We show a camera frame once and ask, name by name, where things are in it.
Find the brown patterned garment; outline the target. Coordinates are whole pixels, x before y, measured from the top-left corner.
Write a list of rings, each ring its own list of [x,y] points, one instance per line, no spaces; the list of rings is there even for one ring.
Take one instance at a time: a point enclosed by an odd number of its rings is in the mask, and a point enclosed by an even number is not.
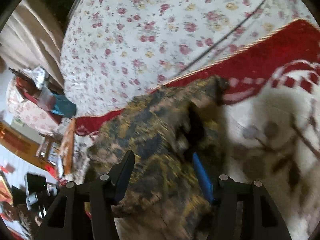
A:
[[[196,153],[212,173],[222,170],[222,96],[228,83],[218,76],[184,87],[161,87],[134,97],[105,122],[88,150],[84,177],[107,173],[127,151],[135,166],[124,199],[112,210],[163,239],[198,239],[201,222],[212,217],[192,167]]]

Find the floral cushioned chair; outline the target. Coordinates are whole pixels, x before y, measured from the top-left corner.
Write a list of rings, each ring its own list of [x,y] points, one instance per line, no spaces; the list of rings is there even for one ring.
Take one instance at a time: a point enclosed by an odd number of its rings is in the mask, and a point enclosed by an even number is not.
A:
[[[9,81],[6,103],[9,113],[37,132],[51,136],[57,132],[59,124],[48,113],[37,104],[22,98],[16,87],[15,77]]]

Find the blue plastic bag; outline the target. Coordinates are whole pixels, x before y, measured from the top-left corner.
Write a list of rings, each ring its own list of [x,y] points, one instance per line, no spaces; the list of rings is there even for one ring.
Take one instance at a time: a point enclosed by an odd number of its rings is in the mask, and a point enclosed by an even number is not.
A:
[[[65,118],[72,118],[76,114],[76,105],[70,102],[64,95],[53,94],[55,103],[51,112]]]

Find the red floral plush blanket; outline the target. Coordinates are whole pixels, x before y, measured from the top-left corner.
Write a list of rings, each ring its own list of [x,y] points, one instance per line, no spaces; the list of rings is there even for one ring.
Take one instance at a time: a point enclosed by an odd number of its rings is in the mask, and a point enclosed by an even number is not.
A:
[[[179,77],[165,87],[184,87],[218,76],[222,96],[220,174],[262,182],[292,239],[319,232],[319,29],[296,20],[240,52]],[[205,239],[214,219],[201,222]],[[163,239],[116,217],[121,239]]]

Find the silver foil bag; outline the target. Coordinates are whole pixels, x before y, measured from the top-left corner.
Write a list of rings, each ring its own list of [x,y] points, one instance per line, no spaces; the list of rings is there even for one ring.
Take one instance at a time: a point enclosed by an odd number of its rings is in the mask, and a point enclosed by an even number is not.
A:
[[[22,72],[32,79],[37,89],[42,90],[43,87],[48,86],[50,75],[42,66],[37,66],[34,69],[24,68]]]

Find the beige curtain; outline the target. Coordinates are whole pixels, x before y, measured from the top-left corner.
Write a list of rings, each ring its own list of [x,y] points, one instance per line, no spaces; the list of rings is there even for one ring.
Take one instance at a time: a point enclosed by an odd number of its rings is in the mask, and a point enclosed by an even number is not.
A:
[[[40,0],[22,0],[1,31],[1,60],[15,70],[42,66],[60,86],[60,56],[64,34]]]

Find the white floral bed sheet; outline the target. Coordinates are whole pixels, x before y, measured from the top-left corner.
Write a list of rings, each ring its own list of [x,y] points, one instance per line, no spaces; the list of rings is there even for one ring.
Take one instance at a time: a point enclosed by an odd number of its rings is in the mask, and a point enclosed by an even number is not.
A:
[[[64,92],[77,116],[226,57],[296,18],[302,0],[80,0],[61,50]]]

